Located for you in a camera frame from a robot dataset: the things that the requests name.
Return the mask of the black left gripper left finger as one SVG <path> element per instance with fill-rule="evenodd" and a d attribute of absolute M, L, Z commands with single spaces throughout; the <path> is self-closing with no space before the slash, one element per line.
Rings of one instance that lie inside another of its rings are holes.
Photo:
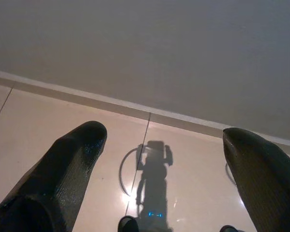
<path fill-rule="evenodd" d="M 70 232 L 107 140 L 88 121 L 58 138 L 0 203 L 0 232 Z"/>

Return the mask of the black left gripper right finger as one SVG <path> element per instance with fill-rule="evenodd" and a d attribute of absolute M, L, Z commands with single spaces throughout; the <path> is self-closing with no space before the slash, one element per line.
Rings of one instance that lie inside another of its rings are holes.
<path fill-rule="evenodd" d="M 259 232 L 290 232 L 290 157 L 276 144 L 240 128 L 223 130 L 227 165 Z"/>

